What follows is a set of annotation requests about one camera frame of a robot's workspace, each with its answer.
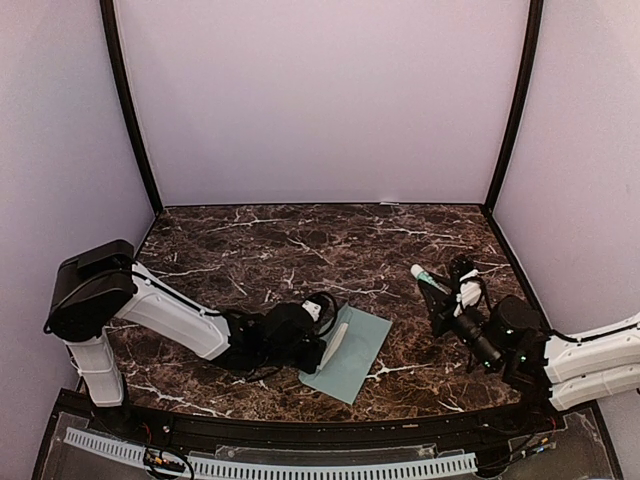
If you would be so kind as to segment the beige ornate letter paper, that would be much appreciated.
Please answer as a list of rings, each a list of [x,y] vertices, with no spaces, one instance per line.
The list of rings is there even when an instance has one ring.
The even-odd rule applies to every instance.
[[[341,323],[338,328],[336,329],[336,332],[334,333],[333,337],[331,338],[331,340],[329,341],[329,343],[327,344],[326,350],[323,354],[323,357],[318,365],[318,369],[322,370],[327,363],[331,360],[331,358],[335,355],[335,353],[338,351],[340,345],[342,344],[344,337],[348,331],[349,328],[349,324],[348,323]]]

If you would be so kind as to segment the green white glue stick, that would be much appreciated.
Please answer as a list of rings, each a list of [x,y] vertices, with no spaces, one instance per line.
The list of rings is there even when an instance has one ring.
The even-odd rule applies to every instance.
[[[431,296],[435,295],[448,295],[450,290],[441,285],[429,272],[427,272],[421,265],[413,264],[410,268],[411,275],[417,281],[419,289],[423,293],[427,293]]]

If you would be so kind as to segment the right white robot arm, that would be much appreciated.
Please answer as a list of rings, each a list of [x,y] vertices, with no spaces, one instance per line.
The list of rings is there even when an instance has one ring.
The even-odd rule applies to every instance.
[[[434,336],[453,334],[471,363],[499,373],[525,400],[510,413],[521,434],[534,432],[557,411],[639,387],[639,317],[567,335],[545,329],[541,315],[509,295],[489,301],[486,284],[472,269],[450,279],[413,265]]]

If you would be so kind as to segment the teal green envelope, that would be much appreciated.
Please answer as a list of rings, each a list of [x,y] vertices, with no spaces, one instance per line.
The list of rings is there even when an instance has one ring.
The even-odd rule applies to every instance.
[[[325,336],[327,344],[341,323],[349,328],[338,351],[314,374],[299,373],[298,379],[316,391],[352,405],[381,350],[392,322],[345,304],[338,311],[337,325]]]

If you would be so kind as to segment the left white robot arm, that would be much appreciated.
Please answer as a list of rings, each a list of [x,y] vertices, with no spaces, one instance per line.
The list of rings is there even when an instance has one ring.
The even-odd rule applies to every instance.
[[[313,374],[337,313],[327,292],[279,303],[267,313],[210,309],[135,261],[129,242],[114,240],[61,263],[43,331],[69,349],[103,421],[120,436],[131,436],[141,427],[141,415],[125,401],[125,381],[106,333],[111,320],[145,327],[232,372],[292,367]]]

